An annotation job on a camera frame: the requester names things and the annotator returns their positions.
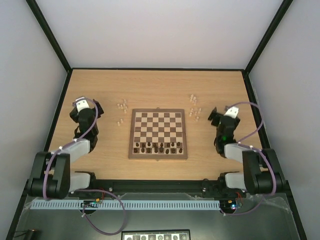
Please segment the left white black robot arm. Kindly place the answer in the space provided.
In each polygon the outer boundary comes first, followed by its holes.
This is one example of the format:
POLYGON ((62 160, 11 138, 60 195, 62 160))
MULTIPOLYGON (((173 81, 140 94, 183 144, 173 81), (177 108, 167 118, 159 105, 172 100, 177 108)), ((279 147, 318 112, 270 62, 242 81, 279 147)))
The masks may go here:
POLYGON ((27 183, 28 194, 45 200, 63 199, 70 192, 86 189, 92 174, 71 172, 71 163, 94 150, 98 142, 98 118, 104 114, 95 99, 80 97, 72 104, 70 118, 78 124, 71 142, 55 151, 40 151, 35 155, 27 183))

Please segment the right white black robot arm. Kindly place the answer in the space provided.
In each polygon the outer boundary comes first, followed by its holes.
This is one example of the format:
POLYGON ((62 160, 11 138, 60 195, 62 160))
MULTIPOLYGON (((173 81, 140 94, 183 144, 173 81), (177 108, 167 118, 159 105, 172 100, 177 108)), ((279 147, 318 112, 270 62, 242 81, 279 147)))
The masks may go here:
POLYGON ((214 108, 208 120, 216 127, 213 142, 216 152, 225 159, 242 163, 243 173, 229 172, 218 183, 218 191, 229 196, 235 189, 255 194, 275 194, 284 190, 286 179, 277 154, 272 148, 258 149, 236 141, 234 131, 240 119, 239 109, 229 108, 224 114, 214 108))

